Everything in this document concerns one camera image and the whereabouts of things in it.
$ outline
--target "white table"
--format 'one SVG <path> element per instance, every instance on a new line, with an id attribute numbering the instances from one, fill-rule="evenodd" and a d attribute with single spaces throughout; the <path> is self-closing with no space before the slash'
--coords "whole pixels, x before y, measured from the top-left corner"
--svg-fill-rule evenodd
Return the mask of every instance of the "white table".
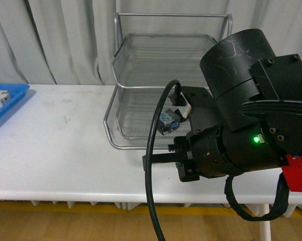
<path id="1" fill-rule="evenodd" d="M 116 150 L 103 118 L 114 86 L 31 85 L 25 98 L 0 119 L 0 200 L 146 202 L 142 156 Z M 253 211 L 273 203 L 280 169 L 234 180 L 239 203 Z M 227 203 L 225 178 L 182 183 L 174 163 L 153 165 L 157 203 Z M 302 193 L 291 193 L 292 206 Z"/>

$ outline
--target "white cable connector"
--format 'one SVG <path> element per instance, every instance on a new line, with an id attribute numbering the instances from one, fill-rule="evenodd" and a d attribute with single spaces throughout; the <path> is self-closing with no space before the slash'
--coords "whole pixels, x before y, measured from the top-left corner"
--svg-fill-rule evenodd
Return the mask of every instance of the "white cable connector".
<path id="1" fill-rule="evenodd" d="M 183 93 L 181 93 L 181 95 L 183 96 L 186 105 L 185 106 L 178 106 L 179 111 L 181 112 L 181 115 L 183 116 L 183 118 L 187 118 L 187 116 L 191 113 L 192 107 L 189 104 L 189 102 L 187 102 L 186 98 L 184 97 Z"/>

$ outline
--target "blue tray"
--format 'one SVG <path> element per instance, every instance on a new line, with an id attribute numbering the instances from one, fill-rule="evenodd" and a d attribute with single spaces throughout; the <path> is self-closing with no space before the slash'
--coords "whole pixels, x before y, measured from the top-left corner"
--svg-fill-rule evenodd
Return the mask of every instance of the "blue tray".
<path id="1" fill-rule="evenodd" d="M 9 91 L 11 96 L 11 100 L 0 108 L 0 117 L 25 96 L 27 89 L 29 89 L 27 84 L 0 84 L 0 90 Z"/>

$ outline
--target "silver wire rack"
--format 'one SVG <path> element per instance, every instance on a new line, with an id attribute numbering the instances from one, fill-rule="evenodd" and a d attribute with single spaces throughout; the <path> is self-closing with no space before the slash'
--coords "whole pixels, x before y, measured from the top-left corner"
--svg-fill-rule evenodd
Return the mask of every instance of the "silver wire rack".
<path id="1" fill-rule="evenodd" d="M 123 39 L 120 16 L 213 17 L 224 18 L 219 40 L 226 25 L 231 34 L 231 15 L 172 15 L 115 13 L 115 49 L 112 61 L 117 83 L 104 125 L 111 145 L 117 149 L 145 149 L 158 99 L 173 79 L 184 86 L 207 87 L 199 63 L 216 41 L 208 35 L 128 34 Z M 172 107 L 169 99 L 163 109 Z M 190 131 L 188 122 L 169 135 L 155 138 L 155 149 L 166 149 L 176 136 Z"/>

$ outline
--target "black cable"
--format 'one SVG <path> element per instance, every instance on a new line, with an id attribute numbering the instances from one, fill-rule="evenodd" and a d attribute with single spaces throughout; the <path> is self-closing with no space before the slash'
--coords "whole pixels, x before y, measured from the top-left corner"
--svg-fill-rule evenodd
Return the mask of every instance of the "black cable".
<path id="1" fill-rule="evenodd" d="M 153 120 L 151 124 L 151 129 L 149 133 L 149 137 L 147 140 L 146 146 L 146 156 L 145 156 L 145 189 L 146 189 L 146 199 L 147 205 L 149 207 L 150 216 L 152 219 L 153 227 L 159 241 L 165 241 L 159 220 L 157 218 L 154 199 L 153 199 L 153 191 L 152 191 L 152 162 L 151 157 L 153 155 L 153 147 L 156 135 L 156 128 L 158 124 L 158 120 L 160 118 L 163 106 L 165 104 L 166 98 L 168 97 L 173 86 L 177 85 L 177 88 L 181 89 L 180 82 L 178 80 L 172 80 L 168 83 L 168 85 L 163 90 L 163 93 L 157 103 L 157 106 L 154 111 Z"/>

